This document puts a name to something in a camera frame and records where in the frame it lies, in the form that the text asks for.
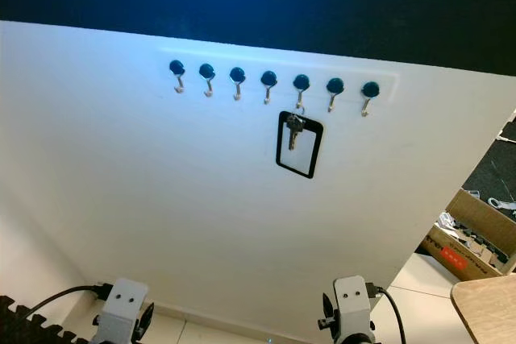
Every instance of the black cable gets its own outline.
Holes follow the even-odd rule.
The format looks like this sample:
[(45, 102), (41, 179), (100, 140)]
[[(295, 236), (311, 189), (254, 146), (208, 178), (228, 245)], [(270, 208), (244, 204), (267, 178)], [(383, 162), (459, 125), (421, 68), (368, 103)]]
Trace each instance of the black cable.
[(0, 338), (0, 342), (6, 342), (6, 340), (16, 332), (16, 330), (19, 329), (19, 327), (27, 320), (29, 316), (31, 316), (35, 311), (38, 309), (43, 308), (46, 304), (62, 297), (66, 296), (67, 294), (74, 293), (74, 292), (81, 292), (84, 290), (90, 290), (91, 292), (95, 292), (98, 295), (98, 298), (101, 300), (106, 300), (109, 296), (109, 293), (111, 289), (113, 288), (113, 285), (111, 284), (103, 284), (103, 285), (82, 285), (82, 286), (76, 286), (74, 288), (66, 289), (63, 292), (59, 292), (46, 300), (41, 301), (38, 305), (36, 305), (34, 308), (27, 310), (26, 313), (24, 313), (21, 317), (18, 317), (12, 324), (11, 327), (6, 331), (6, 334), (3, 338)]
[(389, 294), (389, 292), (387, 292), (385, 289), (383, 289), (382, 287), (378, 286), (377, 287), (377, 291), (379, 293), (382, 293), (382, 294), (385, 294), (385, 296), (387, 297), (387, 299), (389, 300), (391, 306), (393, 307), (394, 309), (394, 314), (396, 315), (396, 320), (397, 320), (397, 326), (399, 327), (400, 329), (400, 337), (402, 338), (402, 344), (406, 344), (406, 339), (405, 339), (405, 330), (403, 329), (403, 323), (402, 323), (402, 316), (400, 315), (400, 311), (397, 310), (397, 306), (396, 306), (396, 303), (394, 302), (394, 299), (391, 297), (391, 295)]

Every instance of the dark background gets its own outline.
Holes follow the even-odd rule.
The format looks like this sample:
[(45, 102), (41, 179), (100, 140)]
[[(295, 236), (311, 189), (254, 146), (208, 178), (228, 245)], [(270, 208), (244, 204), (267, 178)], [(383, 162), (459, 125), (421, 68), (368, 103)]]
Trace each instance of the dark background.
[(0, 0), (0, 19), (516, 75), (516, 0)]

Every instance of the key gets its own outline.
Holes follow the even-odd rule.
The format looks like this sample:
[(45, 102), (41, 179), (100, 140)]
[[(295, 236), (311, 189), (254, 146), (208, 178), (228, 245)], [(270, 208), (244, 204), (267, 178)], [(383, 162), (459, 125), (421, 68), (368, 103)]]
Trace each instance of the key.
[(233, 95), (235, 101), (240, 99), (240, 84), (245, 81), (245, 73), (241, 68), (233, 68), (229, 73), (230, 80), (236, 86), (236, 94)]
[(213, 88), (211, 87), (211, 80), (215, 77), (213, 67), (210, 64), (202, 64), (199, 68), (199, 74), (201, 74), (201, 77), (204, 78), (208, 84), (208, 90), (204, 92), (204, 95), (207, 97), (213, 96)]
[(287, 118), (287, 128), (290, 129), (289, 151), (292, 151), (295, 148), (298, 133), (303, 131), (304, 126), (305, 123), (295, 114), (291, 114)]
[(302, 93), (310, 87), (310, 79), (304, 74), (299, 74), (296, 79), (293, 80), (293, 85), (299, 92), (298, 103), (296, 104), (296, 108), (299, 109), (303, 106)]
[(368, 82), (362, 86), (362, 95), (365, 97), (365, 102), (362, 105), (362, 117), (368, 115), (368, 103), (380, 94), (380, 86), (376, 82)]
[(344, 91), (344, 82), (340, 78), (331, 78), (326, 85), (326, 89), (331, 94), (330, 105), (328, 106), (328, 113), (333, 110), (333, 102), (337, 94), (341, 94)]
[(265, 94), (264, 104), (267, 105), (271, 101), (271, 88), (277, 84), (276, 73), (267, 70), (260, 79), (261, 83), (264, 84), (267, 92)]
[(179, 60), (173, 60), (170, 62), (170, 71), (174, 73), (174, 76), (177, 77), (177, 82), (179, 82), (179, 86), (176, 86), (174, 90), (178, 93), (183, 93), (185, 88), (183, 87), (183, 81), (181, 80), (181, 76), (185, 74), (185, 66)]

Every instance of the white board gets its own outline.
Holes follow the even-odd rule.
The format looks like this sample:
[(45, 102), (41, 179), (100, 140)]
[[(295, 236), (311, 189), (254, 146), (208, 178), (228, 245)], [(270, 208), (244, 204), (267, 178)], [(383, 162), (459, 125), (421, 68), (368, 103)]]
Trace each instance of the white board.
[[(516, 106), (516, 81), (379, 60), (2, 22), (0, 172), (90, 281), (311, 342), (332, 280), (388, 286)], [(169, 61), (186, 67), (173, 90)], [(214, 66), (214, 96), (197, 74)], [(227, 74), (242, 67), (242, 99)], [(264, 105), (260, 74), (278, 85)], [(314, 178), (275, 163), (310, 77)], [(327, 80), (346, 90), (328, 114)], [(360, 116), (360, 87), (381, 95)]]

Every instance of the dark blue knob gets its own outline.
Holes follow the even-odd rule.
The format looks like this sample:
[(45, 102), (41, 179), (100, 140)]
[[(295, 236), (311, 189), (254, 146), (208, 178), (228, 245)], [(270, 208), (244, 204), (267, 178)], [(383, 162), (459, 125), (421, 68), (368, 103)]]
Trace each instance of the dark blue knob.
[(304, 74), (299, 74), (295, 80), (293, 80), (293, 85), (298, 90), (307, 90), (310, 87), (310, 80)]
[(362, 94), (367, 98), (374, 98), (380, 94), (380, 86), (374, 81), (368, 82), (362, 87)]
[(199, 74), (201, 74), (201, 77), (205, 80), (210, 80), (215, 77), (215, 71), (210, 64), (202, 64), (199, 68)]
[(175, 76), (182, 76), (185, 74), (185, 66), (179, 60), (173, 60), (170, 62), (170, 71), (174, 73)]
[(340, 78), (331, 78), (326, 89), (330, 93), (341, 94), (344, 91), (344, 82)]
[(261, 76), (261, 83), (265, 86), (273, 87), (275, 84), (277, 84), (276, 73), (267, 70), (263, 76)]
[(242, 83), (245, 81), (245, 73), (241, 68), (233, 68), (229, 73), (229, 77), (235, 83)]

